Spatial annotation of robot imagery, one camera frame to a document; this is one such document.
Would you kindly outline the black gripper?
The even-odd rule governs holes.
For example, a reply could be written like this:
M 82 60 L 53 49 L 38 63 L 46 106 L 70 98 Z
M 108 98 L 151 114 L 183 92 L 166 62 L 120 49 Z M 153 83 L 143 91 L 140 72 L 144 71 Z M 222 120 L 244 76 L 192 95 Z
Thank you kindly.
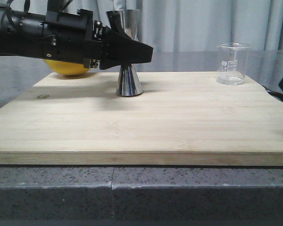
M 43 35 L 51 35 L 42 45 L 43 58 L 82 64 L 85 68 L 106 70 L 118 65 L 143 64 L 152 60 L 153 47 L 121 35 L 93 12 L 80 9 L 78 15 L 47 9 Z

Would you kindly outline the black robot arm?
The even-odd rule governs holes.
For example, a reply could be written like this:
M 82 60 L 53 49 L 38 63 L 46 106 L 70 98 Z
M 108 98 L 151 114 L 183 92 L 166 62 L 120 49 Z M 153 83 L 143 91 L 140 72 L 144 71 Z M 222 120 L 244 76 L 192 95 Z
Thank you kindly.
M 45 15 L 13 11 L 0 6 L 0 54 L 81 64 L 102 70 L 148 63 L 153 49 L 93 20 L 81 9 L 78 15 L 58 12 L 54 5 Z

